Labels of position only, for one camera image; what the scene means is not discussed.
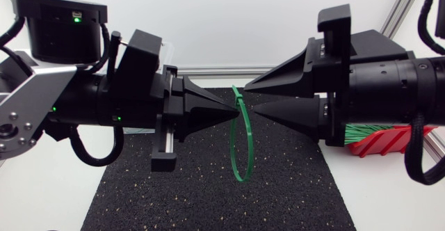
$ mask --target black mat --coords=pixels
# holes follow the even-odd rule
[[[226,102],[231,89],[209,89]],[[280,97],[243,93],[252,105]],[[255,169],[235,180],[229,122],[175,143],[177,169],[151,173],[152,135],[127,135],[106,169],[82,230],[355,230],[320,148],[306,136],[250,112]],[[247,141],[238,119],[238,168]]]

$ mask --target green cable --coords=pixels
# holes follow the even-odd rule
[[[248,111],[245,108],[245,104],[243,101],[243,95],[238,92],[238,89],[236,89],[236,86],[232,85],[232,89],[235,92],[235,106],[236,109],[241,110],[241,113],[243,113],[244,117],[244,123],[245,123],[245,131],[247,132],[248,136],[248,151],[249,151],[249,158],[248,158],[248,170],[245,172],[244,178],[241,178],[239,175],[238,169],[236,168],[236,157],[235,157],[235,135],[236,135],[236,118],[232,120],[232,124],[230,126],[230,159],[232,160],[232,168],[234,170],[234,174],[236,179],[239,182],[247,182],[250,179],[250,176],[253,171],[253,137],[252,137],[252,129],[250,128],[250,120],[248,116]]]

